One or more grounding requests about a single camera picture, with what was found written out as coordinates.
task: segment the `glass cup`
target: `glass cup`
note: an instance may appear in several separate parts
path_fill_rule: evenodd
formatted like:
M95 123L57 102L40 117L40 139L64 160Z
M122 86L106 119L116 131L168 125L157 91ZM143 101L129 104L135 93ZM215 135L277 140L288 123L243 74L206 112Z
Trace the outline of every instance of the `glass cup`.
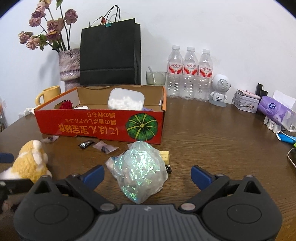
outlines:
M150 71L146 71L147 85L165 85L165 79L166 72L155 71L152 74Z

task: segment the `white robot figurine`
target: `white robot figurine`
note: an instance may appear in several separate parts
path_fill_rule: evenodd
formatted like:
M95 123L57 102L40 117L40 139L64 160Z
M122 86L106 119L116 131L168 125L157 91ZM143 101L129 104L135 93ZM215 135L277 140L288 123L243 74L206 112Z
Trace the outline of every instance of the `white robot figurine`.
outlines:
M215 91L210 94L209 102L213 105L226 107L224 101L227 100L227 95L225 93L231 86L229 79L225 75L217 74L212 80L212 86Z

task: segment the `water bottle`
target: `water bottle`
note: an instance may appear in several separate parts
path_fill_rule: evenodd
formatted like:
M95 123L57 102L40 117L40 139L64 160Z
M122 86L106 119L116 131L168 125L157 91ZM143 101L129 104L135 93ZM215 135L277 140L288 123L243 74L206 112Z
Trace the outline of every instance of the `water bottle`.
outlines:
M194 51L194 47L187 47L187 53L183 61L183 81L180 96L187 100L194 99L194 83L198 74L198 60Z
M183 58L180 54L180 46L173 45L172 52L168 57L168 72L167 72L167 96L178 98L180 94L179 84L182 77Z
M194 98L206 102L210 96L210 87L212 81L213 61L210 56L211 51L202 50L202 56L199 62L199 76L197 78Z

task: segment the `yellow plush toy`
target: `yellow plush toy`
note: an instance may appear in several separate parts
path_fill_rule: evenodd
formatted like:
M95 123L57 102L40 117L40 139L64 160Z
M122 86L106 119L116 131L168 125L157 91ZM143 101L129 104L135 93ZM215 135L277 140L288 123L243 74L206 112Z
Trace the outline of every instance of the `yellow plush toy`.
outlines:
M42 175L52 177L52 174L46 167L47 162L48 157L42 148L41 142L31 140L21 148L12 167L0 174L0 179L29 178L35 183Z

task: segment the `plastic bag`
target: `plastic bag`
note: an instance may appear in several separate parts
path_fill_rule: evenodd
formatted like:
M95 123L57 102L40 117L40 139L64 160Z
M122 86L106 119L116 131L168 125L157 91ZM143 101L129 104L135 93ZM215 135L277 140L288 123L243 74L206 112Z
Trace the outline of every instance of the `plastic bag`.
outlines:
M101 152L104 152L106 154L109 154L110 152L113 152L118 149L118 147L107 145L105 142L100 141L93 145L94 148L100 150Z
M57 139L59 138L59 136L52 136L52 137L46 137L42 140L40 140L43 143L53 143L55 142Z
M134 142L123 155L109 158L106 165L122 192L137 204L159 192L168 179L159 150L142 141Z

